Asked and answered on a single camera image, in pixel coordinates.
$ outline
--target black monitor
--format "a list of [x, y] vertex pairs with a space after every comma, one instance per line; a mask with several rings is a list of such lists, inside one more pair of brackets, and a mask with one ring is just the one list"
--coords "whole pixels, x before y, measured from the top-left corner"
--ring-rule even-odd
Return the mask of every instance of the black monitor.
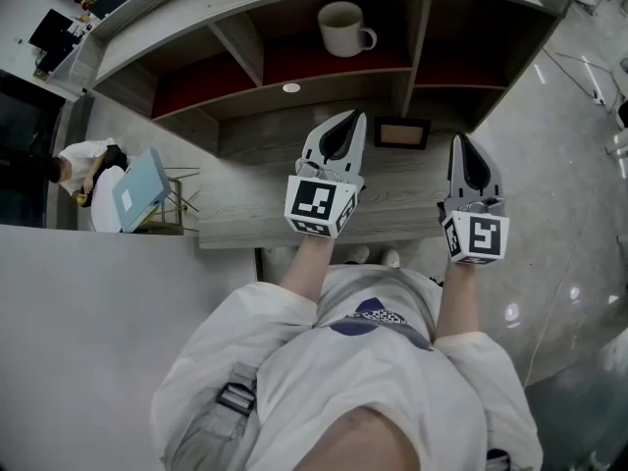
[[32, 34], [28, 43], [44, 51], [49, 51], [57, 46], [61, 37], [65, 35], [65, 31], [71, 25], [72, 20], [62, 16], [57, 11], [50, 10], [35, 30], [35, 33]]

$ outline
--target white wall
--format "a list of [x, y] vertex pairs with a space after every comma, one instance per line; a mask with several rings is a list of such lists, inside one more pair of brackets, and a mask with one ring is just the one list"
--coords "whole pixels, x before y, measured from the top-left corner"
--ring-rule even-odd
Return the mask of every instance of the white wall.
[[81, 13], [74, 0], [0, 0], [0, 70], [75, 101], [77, 97], [69, 91], [32, 76], [36, 55], [28, 39], [50, 9], [67, 18]]
[[152, 394], [196, 327], [254, 280], [194, 237], [0, 226], [0, 462], [154, 471]]

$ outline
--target person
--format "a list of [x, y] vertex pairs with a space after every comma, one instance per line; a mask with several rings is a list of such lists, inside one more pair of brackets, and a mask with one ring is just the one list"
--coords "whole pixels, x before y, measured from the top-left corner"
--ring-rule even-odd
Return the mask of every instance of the person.
[[109, 137], [68, 146], [50, 160], [46, 175], [50, 182], [62, 186], [82, 207], [89, 207], [100, 175], [113, 166], [126, 171], [128, 159], [116, 141]]
[[[278, 286], [236, 290], [194, 333], [153, 397], [166, 469], [539, 470], [513, 364], [480, 331], [475, 266], [450, 263], [440, 288], [395, 252], [330, 268], [333, 249], [306, 236]], [[226, 460], [234, 412], [204, 407], [240, 364], [257, 398]]]

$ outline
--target red shelf back panel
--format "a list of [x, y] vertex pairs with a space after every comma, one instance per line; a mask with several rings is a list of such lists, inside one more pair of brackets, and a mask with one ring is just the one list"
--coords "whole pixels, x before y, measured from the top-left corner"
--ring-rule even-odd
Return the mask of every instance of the red shelf back panel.
[[283, 36], [264, 43], [264, 85], [351, 72], [410, 68], [403, 44], [383, 36], [373, 50], [352, 58], [338, 58], [327, 52], [320, 33]]
[[415, 85], [474, 86], [505, 89], [498, 53], [491, 45], [465, 41], [426, 40]]
[[153, 119], [253, 88], [253, 80], [236, 59], [223, 52], [160, 77]]

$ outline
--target white mug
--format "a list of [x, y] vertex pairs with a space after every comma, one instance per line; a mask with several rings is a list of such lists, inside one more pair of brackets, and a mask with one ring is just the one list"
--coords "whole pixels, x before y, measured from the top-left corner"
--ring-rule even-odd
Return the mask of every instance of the white mug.
[[[350, 58], [362, 51], [370, 51], [377, 45], [377, 34], [364, 26], [362, 9], [350, 2], [334, 2], [318, 13], [325, 48], [340, 58]], [[366, 34], [372, 44], [366, 45]]]

